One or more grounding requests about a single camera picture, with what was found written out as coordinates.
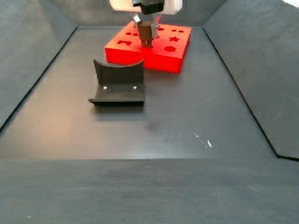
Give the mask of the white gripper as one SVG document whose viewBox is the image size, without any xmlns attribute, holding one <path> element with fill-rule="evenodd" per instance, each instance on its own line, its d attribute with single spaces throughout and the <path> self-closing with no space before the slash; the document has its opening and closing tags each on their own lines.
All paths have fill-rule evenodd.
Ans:
<svg viewBox="0 0 299 224">
<path fill-rule="evenodd" d="M 183 8 L 183 0 L 109 0 L 115 11 L 142 12 L 145 15 L 163 13 L 175 15 Z M 161 14 L 154 14 L 153 21 L 153 39 L 158 37 Z M 142 23 L 138 14 L 134 15 L 135 27 Z"/>
</svg>

